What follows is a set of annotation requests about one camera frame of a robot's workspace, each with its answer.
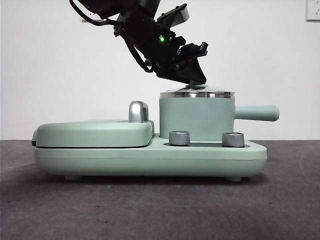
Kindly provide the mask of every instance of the small pot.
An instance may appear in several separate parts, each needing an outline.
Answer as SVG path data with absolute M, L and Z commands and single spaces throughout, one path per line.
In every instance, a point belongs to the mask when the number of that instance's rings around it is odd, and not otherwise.
M 235 106 L 235 93 L 188 85 L 160 94 L 160 137 L 171 131 L 190 132 L 191 141 L 221 141 L 234 131 L 234 120 L 276 121 L 279 109 L 269 106 Z

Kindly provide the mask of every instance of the stainless steel rim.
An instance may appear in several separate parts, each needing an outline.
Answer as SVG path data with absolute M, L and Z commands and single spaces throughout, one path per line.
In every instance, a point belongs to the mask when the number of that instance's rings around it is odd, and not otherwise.
M 232 91 L 216 91 L 216 92 L 162 92 L 160 99 L 168 98 L 218 98 L 218 99 L 234 99 L 235 93 Z

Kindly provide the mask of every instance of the pot lid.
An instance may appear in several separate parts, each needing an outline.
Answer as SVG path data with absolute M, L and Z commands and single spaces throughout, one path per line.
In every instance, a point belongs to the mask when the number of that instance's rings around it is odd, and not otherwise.
M 183 88 L 168 90 L 160 94 L 160 98 L 234 98 L 235 93 L 221 89 L 209 88 L 207 85 L 187 85 Z

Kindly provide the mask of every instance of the robotic arm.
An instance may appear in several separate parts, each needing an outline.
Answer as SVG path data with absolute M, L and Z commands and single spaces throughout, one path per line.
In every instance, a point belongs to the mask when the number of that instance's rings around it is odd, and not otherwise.
M 171 27 L 189 19 L 187 4 L 177 6 L 154 20 L 160 0 L 78 0 L 90 12 L 104 21 L 95 21 L 85 15 L 74 3 L 71 6 L 81 17 L 96 26 L 113 25 L 114 35 L 121 36 L 136 62 L 147 73 L 155 72 L 159 78 L 189 85 L 205 84 L 198 57 L 207 55 L 208 44 L 186 44 Z M 119 14 L 117 20 L 108 19 Z

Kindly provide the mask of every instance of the green led light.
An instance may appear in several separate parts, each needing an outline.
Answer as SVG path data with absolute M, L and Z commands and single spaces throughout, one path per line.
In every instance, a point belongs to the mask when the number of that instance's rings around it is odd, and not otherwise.
M 159 36 L 159 41 L 160 41 L 160 43 L 164 43 L 165 40 L 166 40 L 166 39 L 165 39 L 164 36 L 162 36 L 162 35 Z

